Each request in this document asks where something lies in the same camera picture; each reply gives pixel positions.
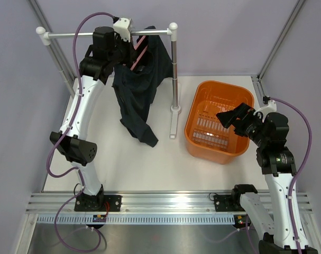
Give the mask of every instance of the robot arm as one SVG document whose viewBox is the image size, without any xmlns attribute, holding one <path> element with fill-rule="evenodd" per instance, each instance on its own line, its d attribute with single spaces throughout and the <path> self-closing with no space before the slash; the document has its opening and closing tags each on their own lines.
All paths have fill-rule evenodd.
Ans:
<svg viewBox="0 0 321 254">
<path fill-rule="evenodd" d="M 258 111 L 242 103 L 234 110 L 217 114 L 223 127 L 229 128 L 233 125 L 235 134 L 249 137 L 258 146 L 256 160 L 270 191 L 274 222 L 260 202 L 254 186 L 249 188 L 248 185 L 236 185 L 231 197 L 251 218 L 260 239 L 260 253 L 298 253 L 297 241 L 303 253 L 318 253 L 308 246 L 295 189 L 292 196 L 288 194 L 290 183 L 297 171 L 294 157 L 285 147 L 289 131 L 288 119 L 274 111 L 276 104 L 269 100 L 267 106 Z M 289 213 L 289 199 L 292 199 L 294 222 Z M 298 229 L 299 239 L 295 238 L 293 223 Z"/>
<path fill-rule="evenodd" d="M 76 96 L 81 96 L 79 108 L 77 110 L 77 99 L 74 99 L 59 132 L 50 135 L 51 142 L 55 144 L 69 128 L 57 149 L 73 167 L 79 168 L 84 178 L 85 188 L 77 197 L 75 211 L 97 211 L 106 202 L 93 162 L 97 145 L 86 141 L 87 130 L 96 101 L 113 72 L 113 66 L 131 64 L 136 59 L 130 35 L 131 22 L 130 19 L 120 18 L 116 19 L 113 28 L 103 26 L 95 29 L 93 44 L 89 46 L 79 66 L 82 79 L 82 94 L 79 94 L 79 88 L 76 91 Z M 76 110 L 77 114 L 70 125 Z"/>
</svg>

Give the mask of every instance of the horizontal bar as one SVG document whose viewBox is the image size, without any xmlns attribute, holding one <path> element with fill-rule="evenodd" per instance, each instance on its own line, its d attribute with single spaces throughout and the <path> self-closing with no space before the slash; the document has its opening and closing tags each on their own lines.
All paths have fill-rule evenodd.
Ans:
<svg viewBox="0 0 321 254">
<path fill-rule="evenodd" d="M 78 37 L 91 37 L 93 33 L 79 33 Z M 145 29 L 145 30 L 134 30 L 131 31 L 132 36 L 138 35 L 171 35 L 169 29 Z M 75 33 L 47 33 L 46 39 L 62 39 L 62 38 L 72 38 Z"/>
</svg>

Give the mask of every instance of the orange laundry basket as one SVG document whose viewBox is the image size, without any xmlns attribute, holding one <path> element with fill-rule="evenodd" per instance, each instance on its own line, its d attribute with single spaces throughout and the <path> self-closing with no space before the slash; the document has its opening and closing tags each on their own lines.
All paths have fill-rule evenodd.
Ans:
<svg viewBox="0 0 321 254">
<path fill-rule="evenodd" d="M 254 98 L 243 87 L 217 81 L 205 81 L 198 86 L 185 126 L 188 152 L 220 164 L 230 163 L 249 147 L 250 140 L 225 129 L 216 117 L 219 112 L 232 110 L 242 102 L 253 107 Z"/>
</svg>

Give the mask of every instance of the black mounting bracket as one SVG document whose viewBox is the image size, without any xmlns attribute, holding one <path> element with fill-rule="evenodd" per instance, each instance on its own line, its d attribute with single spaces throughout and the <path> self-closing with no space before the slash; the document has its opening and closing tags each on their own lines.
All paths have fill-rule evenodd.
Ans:
<svg viewBox="0 0 321 254">
<path fill-rule="evenodd" d="M 240 205 L 240 196 L 246 192 L 258 193 L 252 184 L 237 184 L 231 191 L 230 195 L 213 196 L 214 207 L 216 212 L 244 212 Z"/>
<path fill-rule="evenodd" d="M 273 235 L 268 233 L 264 234 L 263 240 L 259 241 L 260 254 L 298 254 L 298 250 L 291 250 L 289 246 L 281 248 L 274 244 Z M 318 254 L 316 249 L 306 246 L 302 250 L 302 254 Z"/>
<path fill-rule="evenodd" d="M 51 132 L 50 140 L 53 144 L 62 136 L 62 133 Z M 65 156 L 67 161 L 77 162 L 86 166 L 94 160 L 97 153 L 97 145 L 95 143 L 78 139 L 77 137 L 65 136 L 57 146 L 58 151 Z"/>
<path fill-rule="evenodd" d="M 80 194 L 76 198 L 75 212 L 106 212 L 105 204 L 108 204 L 109 212 L 120 212 L 122 197 L 121 195 L 104 194 L 102 186 L 95 196 Z"/>
</svg>

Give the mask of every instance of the hanging clothing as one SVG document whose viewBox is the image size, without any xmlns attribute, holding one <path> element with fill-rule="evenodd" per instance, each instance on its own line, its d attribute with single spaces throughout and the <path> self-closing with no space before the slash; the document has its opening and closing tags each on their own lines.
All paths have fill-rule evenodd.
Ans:
<svg viewBox="0 0 321 254">
<path fill-rule="evenodd" d="M 122 115 L 120 122 L 131 136 L 154 147 L 158 139 L 146 121 L 157 87 L 164 78 L 172 77 L 173 71 L 171 58 L 160 37 L 151 35 L 146 39 L 147 51 L 134 71 L 127 66 L 114 66 L 113 88 Z"/>
</svg>

